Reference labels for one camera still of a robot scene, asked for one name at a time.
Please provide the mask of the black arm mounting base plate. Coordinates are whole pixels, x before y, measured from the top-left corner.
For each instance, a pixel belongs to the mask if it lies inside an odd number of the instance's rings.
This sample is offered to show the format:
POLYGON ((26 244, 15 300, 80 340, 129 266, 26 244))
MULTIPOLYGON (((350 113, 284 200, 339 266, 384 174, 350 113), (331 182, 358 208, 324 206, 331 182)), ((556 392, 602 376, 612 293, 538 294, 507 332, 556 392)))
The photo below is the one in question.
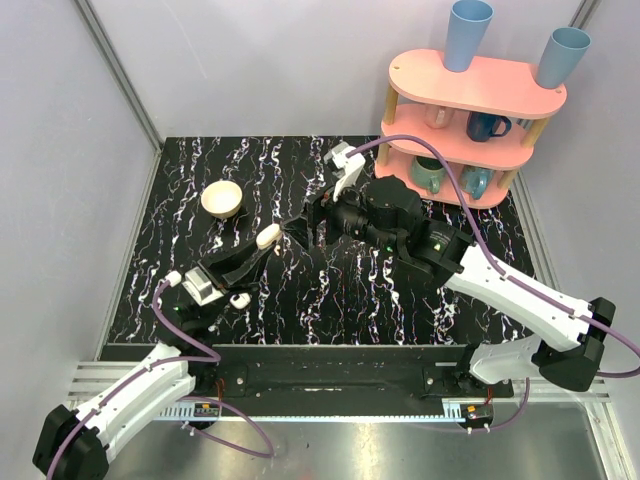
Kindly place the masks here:
POLYGON ((509 399, 508 380, 483 384, 462 372, 463 346, 217 345, 221 360, 192 362, 196 391, 225 399, 400 393, 409 398, 509 399))

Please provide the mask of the white earbud case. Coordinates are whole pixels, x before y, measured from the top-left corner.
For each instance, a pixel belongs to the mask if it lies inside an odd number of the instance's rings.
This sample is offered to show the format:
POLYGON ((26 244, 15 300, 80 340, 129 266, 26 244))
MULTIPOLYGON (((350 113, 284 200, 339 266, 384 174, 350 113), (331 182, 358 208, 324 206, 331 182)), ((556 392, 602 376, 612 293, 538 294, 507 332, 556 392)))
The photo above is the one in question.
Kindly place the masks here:
POLYGON ((282 230, 279 224, 272 223, 264 228, 255 239, 259 251, 266 250, 282 238, 282 230))
POLYGON ((245 309, 250 304, 250 302, 251 295, 249 293, 234 294, 230 298, 231 305, 238 310, 245 309))

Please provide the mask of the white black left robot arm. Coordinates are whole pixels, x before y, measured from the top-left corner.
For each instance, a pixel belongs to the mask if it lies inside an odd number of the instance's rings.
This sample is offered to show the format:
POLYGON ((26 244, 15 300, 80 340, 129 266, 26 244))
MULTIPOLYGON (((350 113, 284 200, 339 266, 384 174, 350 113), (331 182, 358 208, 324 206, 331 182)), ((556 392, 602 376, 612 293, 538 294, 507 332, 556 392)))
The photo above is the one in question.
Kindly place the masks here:
POLYGON ((208 394, 222 357, 198 339, 208 329, 201 315, 208 307, 247 296, 277 247, 275 240, 251 240, 186 273, 168 273, 151 300, 165 338, 90 400, 73 409, 58 405, 51 410, 33 465, 48 479, 102 479, 120 450, 163 410, 191 394, 208 394), (195 302, 190 321, 175 323, 163 313, 162 296, 175 287, 182 287, 195 302))

